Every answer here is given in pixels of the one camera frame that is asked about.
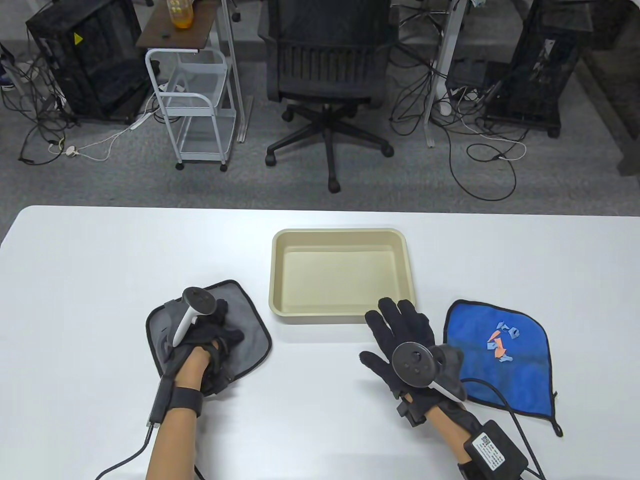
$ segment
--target black glove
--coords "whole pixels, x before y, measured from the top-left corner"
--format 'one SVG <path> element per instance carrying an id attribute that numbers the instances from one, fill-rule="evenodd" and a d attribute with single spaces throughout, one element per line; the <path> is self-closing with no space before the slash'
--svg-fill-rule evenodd
<path id="1" fill-rule="evenodd" d="M 429 319 L 424 314 L 417 313 L 410 301 L 401 300 L 396 306 L 390 298 L 383 298 L 378 302 L 378 308 L 382 315 L 372 310 L 366 313 L 365 320 L 389 362 L 394 350 L 401 343 L 417 342 L 425 347 L 435 345 Z M 424 423 L 425 414 L 433 407 L 439 406 L 451 420 L 469 433 L 480 430 L 478 420 L 460 404 L 432 388 L 407 385 L 396 374 L 391 364 L 378 355 L 364 351 L 360 353 L 360 361 L 385 381 L 396 399 L 402 399 L 398 412 L 402 417 L 406 417 L 412 426 Z M 405 398 L 407 394 L 411 395 L 411 402 Z"/>
<path id="2" fill-rule="evenodd" d="M 175 347 L 168 347 L 164 376 L 175 377 L 196 347 L 202 347 L 211 356 L 211 362 L 202 377 L 202 388 L 205 395 L 217 394 L 224 390 L 233 380 L 224 368 L 232 348 L 244 340 L 244 333 L 225 327 L 228 304 L 225 300 L 217 300 L 216 311 L 211 315 L 200 315 L 195 324 L 189 326 L 182 342 Z"/>

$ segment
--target black box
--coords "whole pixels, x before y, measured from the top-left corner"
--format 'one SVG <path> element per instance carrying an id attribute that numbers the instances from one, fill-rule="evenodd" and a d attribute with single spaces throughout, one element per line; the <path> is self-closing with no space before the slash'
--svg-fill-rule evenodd
<path id="1" fill-rule="evenodd" d="M 490 62 L 487 83 L 501 82 L 484 119 L 560 135 L 558 100 L 589 45 L 593 26 L 584 0 L 534 0 L 508 66 Z"/>
<path id="2" fill-rule="evenodd" d="M 60 0 L 27 28 L 76 116 L 133 122 L 150 80 L 131 0 Z"/>

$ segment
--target hand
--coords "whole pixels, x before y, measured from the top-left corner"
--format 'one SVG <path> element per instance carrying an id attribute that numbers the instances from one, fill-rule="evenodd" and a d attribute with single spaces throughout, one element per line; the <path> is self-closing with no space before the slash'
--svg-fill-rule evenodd
<path id="1" fill-rule="evenodd" d="M 417 313 L 410 301 L 401 300 L 396 306 L 390 298 L 383 298 L 378 302 L 378 308 L 382 315 L 372 310 L 366 313 L 365 320 L 389 362 L 394 350 L 401 343 L 418 342 L 425 347 L 435 345 L 429 319 L 424 314 Z M 412 408 L 419 412 L 418 417 L 424 417 L 430 409 L 445 399 L 432 388 L 414 388 L 407 385 L 390 363 L 370 351 L 361 352 L 360 361 L 385 381 L 396 398 L 402 397 L 413 404 Z"/>
<path id="2" fill-rule="evenodd" d="M 220 348 L 218 341 L 213 341 L 213 347 Z M 200 390 L 202 377 L 211 361 L 211 354 L 202 347 L 196 347 L 185 360 L 184 365 L 175 376 L 175 386 Z"/>
<path id="3" fill-rule="evenodd" d="M 240 330 L 226 327 L 227 312 L 227 302 L 219 299 L 212 315 L 200 316 L 189 327 L 182 342 L 171 352 L 165 374 L 178 369 L 179 373 L 182 372 L 183 366 L 193 357 L 187 370 L 190 372 L 190 384 L 194 385 L 194 379 L 198 378 L 198 389 L 206 396 L 224 390 L 232 380 L 224 363 L 232 349 L 244 340 L 244 334 Z"/>

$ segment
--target label sticker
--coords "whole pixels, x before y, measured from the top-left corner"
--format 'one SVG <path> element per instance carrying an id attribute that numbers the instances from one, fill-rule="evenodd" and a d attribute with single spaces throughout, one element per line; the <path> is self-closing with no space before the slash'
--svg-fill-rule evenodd
<path id="1" fill-rule="evenodd" d="M 489 468 L 494 471 L 496 468 L 501 466 L 504 463 L 504 456 L 498 450 L 491 438 L 482 432 L 478 438 L 476 438 L 471 444 L 480 454 L 480 456 L 484 459 Z"/>

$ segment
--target chair base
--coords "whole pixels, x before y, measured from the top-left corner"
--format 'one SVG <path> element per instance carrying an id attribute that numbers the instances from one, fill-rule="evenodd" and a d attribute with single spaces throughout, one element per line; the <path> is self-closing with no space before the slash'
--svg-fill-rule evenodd
<path id="1" fill-rule="evenodd" d="M 338 179 L 335 174 L 335 158 L 333 156 L 332 140 L 333 133 L 341 133 L 343 135 L 371 142 L 380 148 L 380 151 L 385 157 L 390 158 L 394 156 L 394 148 L 387 140 L 365 130 L 359 129 L 358 127 L 346 124 L 341 120 L 345 116 L 353 118 L 357 111 L 358 106 L 354 104 L 344 105 L 338 110 L 333 110 L 331 106 L 324 105 L 320 112 L 303 107 L 302 105 L 288 105 L 287 109 L 282 114 L 282 120 L 290 122 L 293 120 L 294 114 L 297 113 L 299 116 L 310 120 L 311 123 L 306 127 L 293 132 L 291 135 L 286 136 L 282 140 L 268 146 L 267 156 L 265 157 L 264 162 L 267 166 L 275 166 L 277 163 L 275 155 L 276 150 L 321 133 L 324 138 L 326 160 L 329 167 L 329 191 L 331 193 L 338 193 L 340 191 L 340 184 L 338 183 Z"/>

